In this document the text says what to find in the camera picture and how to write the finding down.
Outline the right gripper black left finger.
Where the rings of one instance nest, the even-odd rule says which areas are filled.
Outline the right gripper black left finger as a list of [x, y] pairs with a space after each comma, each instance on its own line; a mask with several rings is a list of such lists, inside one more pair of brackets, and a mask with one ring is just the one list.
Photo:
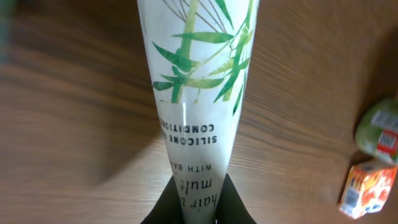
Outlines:
[[141, 221], [141, 224], [184, 224], [173, 176], [171, 176], [158, 201], [145, 219]]

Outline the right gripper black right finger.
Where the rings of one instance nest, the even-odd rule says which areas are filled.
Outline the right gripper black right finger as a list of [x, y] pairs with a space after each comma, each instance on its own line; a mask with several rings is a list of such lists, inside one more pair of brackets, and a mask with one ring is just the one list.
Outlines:
[[256, 224], [246, 209], [231, 177], [226, 174], [216, 210], [217, 224]]

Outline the white bamboo print tube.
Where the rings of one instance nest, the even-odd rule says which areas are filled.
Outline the white bamboo print tube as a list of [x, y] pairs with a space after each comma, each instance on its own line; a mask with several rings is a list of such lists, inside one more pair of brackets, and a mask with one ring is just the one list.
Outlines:
[[214, 223], [233, 151], [259, 0], [137, 3], [185, 223]]

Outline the green lid jar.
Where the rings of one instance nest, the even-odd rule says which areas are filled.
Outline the green lid jar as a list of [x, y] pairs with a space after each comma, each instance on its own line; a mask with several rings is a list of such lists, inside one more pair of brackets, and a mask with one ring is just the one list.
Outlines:
[[355, 142], [366, 154], [397, 165], [397, 100], [373, 104], [358, 123]]

